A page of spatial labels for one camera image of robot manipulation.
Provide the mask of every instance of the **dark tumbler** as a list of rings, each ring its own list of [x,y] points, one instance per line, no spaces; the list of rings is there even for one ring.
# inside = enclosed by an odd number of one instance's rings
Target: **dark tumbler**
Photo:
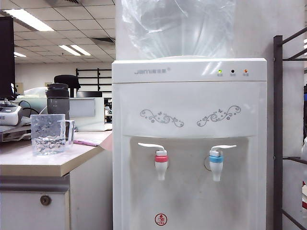
[[[69,120],[69,91],[67,84],[54,83],[48,85],[46,91],[48,114],[65,114]],[[66,138],[68,138],[68,126],[66,124]]]

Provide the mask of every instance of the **glass cup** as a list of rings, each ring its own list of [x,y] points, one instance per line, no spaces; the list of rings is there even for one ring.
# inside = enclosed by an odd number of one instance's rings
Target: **glass cup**
[[[65,139],[65,122],[69,122],[68,143]],[[64,114],[31,115],[32,149],[36,155],[64,152],[73,145],[74,121],[65,120]]]

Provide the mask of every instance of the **wall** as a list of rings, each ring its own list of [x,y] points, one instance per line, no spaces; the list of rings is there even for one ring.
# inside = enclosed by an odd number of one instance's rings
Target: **wall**
[[[117,1],[117,59],[140,59],[120,23],[121,5]],[[237,0],[233,52],[235,58],[266,58],[268,61],[268,191],[267,229],[272,230],[273,219],[273,37],[288,37],[304,27],[304,0]],[[303,48],[303,36],[284,47],[289,57]],[[284,63],[284,155],[297,156],[302,145],[303,126],[303,63]],[[298,220],[301,219],[301,178],[296,163],[284,164],[283,207]],[[284,230],[297,228],[284,220]]]
[[[100,63],[48,63],[48,64],[16,64],[15,65],[15,75],[16,82],[22,82],[24,84],[24,90],[28,90],[34,87],[43,87],[45,82],[53,82],[55,76],[60,74],[76,74],[76,68],[79,69],[111,69],[111,63],[100,62]],[[86,74],[91,74],[95,76],[96,73],[87,72]],[[88,87],[83,87],[82,90],[97,90],[89,89]]]

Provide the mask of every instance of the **ceiling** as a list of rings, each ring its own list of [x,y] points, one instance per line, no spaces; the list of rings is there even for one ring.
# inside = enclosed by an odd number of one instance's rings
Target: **ceiling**
[[[115,0],[0,0],[1,10],[24,9],[55,31],[40,32],[14,20],[15,63],[113,62]],[[75,56],[58,45],[78,45],[90,56]]]

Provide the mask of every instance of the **office chair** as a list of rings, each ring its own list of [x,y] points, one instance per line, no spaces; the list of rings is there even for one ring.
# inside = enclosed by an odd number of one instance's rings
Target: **office chair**
[[[70,97],[74,97],[73,90],[80,89],[81,85],[79,84],[79,80],[77,76],[74,75],[57,75],[54,77],[54,83],[63,83],[67,84],[68,88],[71,90]]]

